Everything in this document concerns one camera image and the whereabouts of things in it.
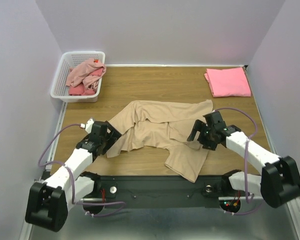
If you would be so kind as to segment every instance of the white wall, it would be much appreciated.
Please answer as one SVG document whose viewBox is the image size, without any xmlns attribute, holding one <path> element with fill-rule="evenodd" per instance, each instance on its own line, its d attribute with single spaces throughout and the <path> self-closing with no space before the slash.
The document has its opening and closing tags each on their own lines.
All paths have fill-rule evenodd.
<svg viewBox="0 0 300 240">
<path fill-rule="evenodd" d="M 34 0 L 0 1 L 0 240 L 18 239 L 37 160 L 61 104 L 49 95 L 61 56 Z"/>
<path fill-rule="evenodd" d="M 300 171 L 300 0 L 286 0 L 247 68 L 278 154 Z"/>
<path fill-rule="evenodd" d="M 107 64 L 248 64 L 284 0 L 36 0 L 63 52 Z"/>
</svg>

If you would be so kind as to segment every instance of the white basket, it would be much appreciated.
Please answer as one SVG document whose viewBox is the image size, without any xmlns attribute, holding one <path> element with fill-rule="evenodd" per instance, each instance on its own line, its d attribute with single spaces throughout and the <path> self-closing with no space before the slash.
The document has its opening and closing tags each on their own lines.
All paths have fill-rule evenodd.
<svg viewBox="0 0 300 240">
<path fill-rule="evenodd" d="M 99 59 L 99 61 L 104 64 L 106 55 L 102 51 L 69 51 L 64 53 L 61 57 L 53 79 L 52 88 L 50 91 L 51 97 L 55 99 L 61 99 L 66 103 L 96 102 L 100 93 L 102 78 L 99 79 L 98 89 L 95 95 L 91 96 L 70 96 L 68 94 L 69 87 L 66 86 L 69 68 L 74 68 L 90 58 Z"/>
</svg>

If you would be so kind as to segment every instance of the beige garment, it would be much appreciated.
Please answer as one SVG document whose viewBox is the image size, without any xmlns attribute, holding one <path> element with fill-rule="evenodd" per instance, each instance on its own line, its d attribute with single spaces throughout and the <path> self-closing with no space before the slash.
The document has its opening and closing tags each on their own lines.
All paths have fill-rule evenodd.
<svg viewBox="0 0 300 240">
<path fill-rule="evenodd" d="M 212 111 L 211 100 L 200 103 L 132 101 L 109 123 L 122 137 L 107 151 L 108 158 L 121 151 L 144 146 L 167 149 L 165 165 L 187 180 L 195 182 L 208 150 L 197 141 L 187 142 L 197 119 Z"/>
</svg>

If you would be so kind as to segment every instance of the pink cloth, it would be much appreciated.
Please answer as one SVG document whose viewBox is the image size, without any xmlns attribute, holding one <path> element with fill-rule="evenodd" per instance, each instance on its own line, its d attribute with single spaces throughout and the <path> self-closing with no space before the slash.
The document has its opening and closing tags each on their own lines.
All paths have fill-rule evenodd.
<svg viewBox="0 0 300 240">
<path fill-rule="evenodd" d="M 95 90 L 85 88 L 83 83 L 80 83 L 78 86 L 70 86 L 68 93 L 71 96 L 91 96 L 96 94 Z"/>
<path fill-rule="evenodd" d="M 247 77 L 242 67 L 230 69 L 207 69 L 204 74 L 212 95 L 220 97 L 251 97 Z"/>
<path fill-rule="evenodd" d="M 65 85 L 68 87 L 76 87 L 83 83 L 86 89 L 97 91 L 99 79 L 102 78 L 105 73 L 106 66 L 102 62 L 95 62 L 95 59 L 89 58 L 75 68 L 70 69 Z"/>
</svg>

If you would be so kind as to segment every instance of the wooden table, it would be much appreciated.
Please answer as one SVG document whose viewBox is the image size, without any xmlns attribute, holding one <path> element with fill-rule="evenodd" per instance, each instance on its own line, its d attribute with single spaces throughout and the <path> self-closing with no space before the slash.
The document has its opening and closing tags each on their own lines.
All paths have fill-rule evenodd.
<svg viewBox="0 0 300 240">
<path fill-rule="evenodd" d="M 98 121 L 110 120 L 128 103 L 134 100 L 162 102 L 199 103 L 206 99 L 213 101 L 214 109 L 222 107 L 239 108 L 252 116 L 258 125 L 254 141 L 269 149 L 259 112 L 253 97 L 213 98 L 204 67 L 108 67 L 102 79 L 101 91 L 95 103 L 69 103 L 63 126 L 86 123 L 90 117 Z M 222 117 L 227 125 L 236 125 L 246 135 L 254 132 L 251 121 L 239 112 L 223 110 Z M 55 160 L 65 162 L 86 132 L 72 127 L 61 134 Z M 98 157 L 87 171 L 99 175 L 176 175 L 164 166 L 168 151 L 155 147 L 144 147 L 131 152 L 122 152 L 114 158 Z M 58 169 L 53 166 L 51 173 Z M 234 169 L 244 169 L 243 159 L 222 145 L 210 151 L 200 171 L 200 175 L 222 175 Z M 249 173 L 258 172 L 252 167 Z"/>
</svg>

